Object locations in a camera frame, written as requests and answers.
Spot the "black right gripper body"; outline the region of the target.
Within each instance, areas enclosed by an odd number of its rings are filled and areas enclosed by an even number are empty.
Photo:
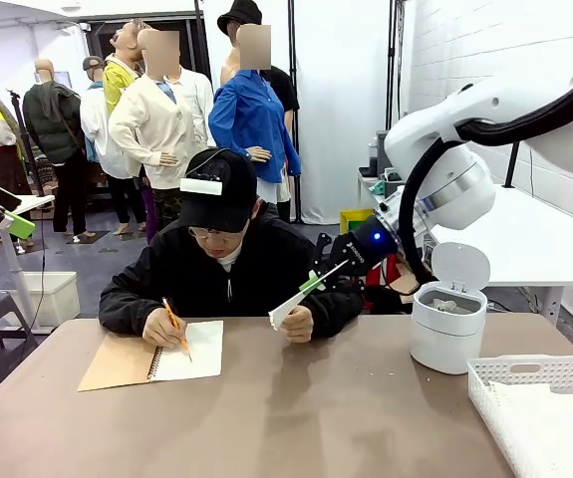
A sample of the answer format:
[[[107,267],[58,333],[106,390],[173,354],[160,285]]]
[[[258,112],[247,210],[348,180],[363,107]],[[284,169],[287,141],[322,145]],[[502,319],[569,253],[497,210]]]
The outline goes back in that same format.
[[[396,255],[399,246],[394,234],[378,216],[370,216],[356,229],[347,233],[345,249],[348,263],[344,274],[362,277],[389,256]]]

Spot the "person's left hand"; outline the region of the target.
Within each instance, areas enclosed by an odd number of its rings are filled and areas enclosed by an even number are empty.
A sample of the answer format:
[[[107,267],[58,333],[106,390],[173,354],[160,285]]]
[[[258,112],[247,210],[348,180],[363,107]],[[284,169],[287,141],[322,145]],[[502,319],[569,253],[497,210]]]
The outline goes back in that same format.
[[[314,320],[311,311],[304,306],[296,306],[283,320],[280,330],[288,342],[306,344],[312,339]]]

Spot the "person's right hand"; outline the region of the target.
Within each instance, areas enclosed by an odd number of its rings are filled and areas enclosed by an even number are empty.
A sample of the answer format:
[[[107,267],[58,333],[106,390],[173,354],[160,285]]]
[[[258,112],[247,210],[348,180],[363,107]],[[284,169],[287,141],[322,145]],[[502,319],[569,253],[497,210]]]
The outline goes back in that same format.
[[[176,348],[185,340],[186,322],[157,308],[148,314],[143,327],[143,339],[157,347]]]

